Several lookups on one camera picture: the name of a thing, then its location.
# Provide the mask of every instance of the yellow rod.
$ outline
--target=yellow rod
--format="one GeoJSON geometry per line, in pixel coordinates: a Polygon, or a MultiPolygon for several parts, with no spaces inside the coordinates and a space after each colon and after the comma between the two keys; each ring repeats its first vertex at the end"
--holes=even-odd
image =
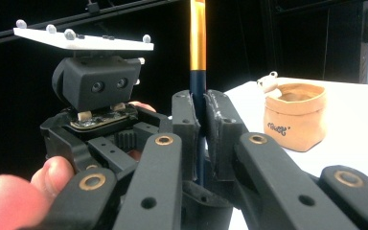
{"type": "Polygon", "coordinates": [[[190,70],[206,70],[205,0],[191,0],[190,70]]]}

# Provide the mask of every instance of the fingertip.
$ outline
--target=fingertip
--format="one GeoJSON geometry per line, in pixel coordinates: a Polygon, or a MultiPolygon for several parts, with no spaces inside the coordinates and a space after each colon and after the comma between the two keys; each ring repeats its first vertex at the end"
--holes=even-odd
{"type": "Polygon", "coordinates": [[[43,168],[34,174],[31,183],[49,202],[53,202],[73,175],[70,163],[61,156],[55,156],[48,159],[43,168]]]}
{"type": "Polygon", "coordinates": [[[150,110],[152,112],[156,112],[156,110],[149,104],[146,104],[146,103],[140,103],[140,102],[137,102],[137,101],[133,101],[133,102],[130,102],[130,104],[133,104],[135,106],[140,106],[140,107],[143,107],[147,110],[150,110]]]}
{"type": "Polygon", "coordinates": [[[40,223],[50,203],[29,181],[0,175],[0,229],[17,229],[40,223]]]}
{"type": "Polygon", "coordinates": [[[48,179],[56,195],[58,195],[68,181],[74,176],[73,167],[65,158],[60,156],[50,158],[46,164],[50,165],[48,179]]]}

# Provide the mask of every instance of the white table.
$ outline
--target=white table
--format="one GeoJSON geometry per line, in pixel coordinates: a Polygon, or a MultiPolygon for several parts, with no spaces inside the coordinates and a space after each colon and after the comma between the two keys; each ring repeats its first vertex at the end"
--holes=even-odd
{"type": "MultiPolygon", "coordinates": [[[[328,92],[327,135],[307,152],[285,149],[294,162],[303,171],[318,177],[331,165],[348,166],[368,176],[368,85],[279,78],[280,84],[286,82],[319,84],[328,92]]],[[[247,82],[225,94],[249,131],[264,132],[265,98],[256,82],[247,82]]],[[[247,229],[240,211],[234,210],[229,229],[247,229]]]]}

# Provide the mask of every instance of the printed logo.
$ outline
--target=printed logo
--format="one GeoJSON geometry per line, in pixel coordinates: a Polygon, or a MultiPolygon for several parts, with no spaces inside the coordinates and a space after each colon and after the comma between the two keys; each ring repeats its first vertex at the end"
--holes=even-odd
{"type": "Polygon", "coordinates": [[[282,136],[286,136],[287,135],[287,130],[291,129],[290,126],[275,126],[272,123],[267,123],[267,126],[271,129],[274,130],[280,134],[282,134],[282,136]]]}

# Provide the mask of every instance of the camera lens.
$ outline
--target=camera lens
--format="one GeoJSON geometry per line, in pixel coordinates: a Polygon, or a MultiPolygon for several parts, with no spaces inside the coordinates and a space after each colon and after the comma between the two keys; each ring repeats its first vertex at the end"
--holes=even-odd
{"type": "Polygon", "coordinates": [[[98,82],[95,82],[93,85],[92,85],[92,88],[91,88],[91,91],[93,93],[99,93],[101,91],[104,90],[104,84],[100,81],[98,82]]]}
{"type": "Polygon", "coordinates": [[[125,88],[127,86],[127,79],[120,79],[116,84],[117,88],[125,88]]]}

